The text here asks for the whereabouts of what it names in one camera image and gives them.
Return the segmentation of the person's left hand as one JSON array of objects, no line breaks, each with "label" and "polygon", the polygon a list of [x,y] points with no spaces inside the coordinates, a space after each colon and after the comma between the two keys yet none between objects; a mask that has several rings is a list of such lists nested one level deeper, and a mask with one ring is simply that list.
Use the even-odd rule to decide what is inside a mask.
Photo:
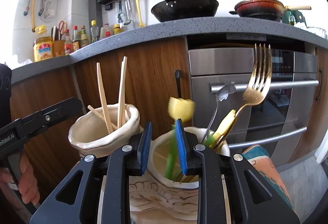
[{"label": "person's left hand", "polygon": [[[37,179],[24,151],[20,153],[19,169],[22,175],[18,180],[18,191],[21,194],[22,202],[24,204],[32,203],[36,206],[40,200]],[[14,195],[10,192],[8,183],[14,183],[13,178],[5,168],[1,168],[1,190],[9,204],[13,208],[20,210],[22,206],[19,205]]]}]

